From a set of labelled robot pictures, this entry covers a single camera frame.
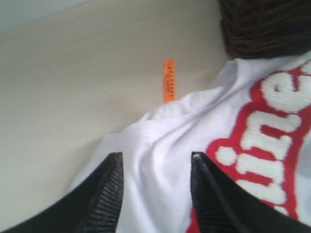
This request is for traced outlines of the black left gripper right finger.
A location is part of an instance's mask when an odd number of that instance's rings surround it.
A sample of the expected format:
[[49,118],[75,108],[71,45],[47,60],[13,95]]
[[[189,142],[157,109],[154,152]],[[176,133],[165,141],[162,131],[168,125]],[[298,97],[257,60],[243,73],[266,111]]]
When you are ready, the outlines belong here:
[[240,188],[204,153],[191,155],[192,233],[309,233]]

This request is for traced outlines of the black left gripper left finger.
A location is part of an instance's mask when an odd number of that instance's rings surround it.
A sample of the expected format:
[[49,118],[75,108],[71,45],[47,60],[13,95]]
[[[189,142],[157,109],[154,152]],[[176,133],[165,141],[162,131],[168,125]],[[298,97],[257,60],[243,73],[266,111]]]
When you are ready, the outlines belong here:
[[110,153],[58,202],[8,233],[114,233],[123,200],[123,156]]

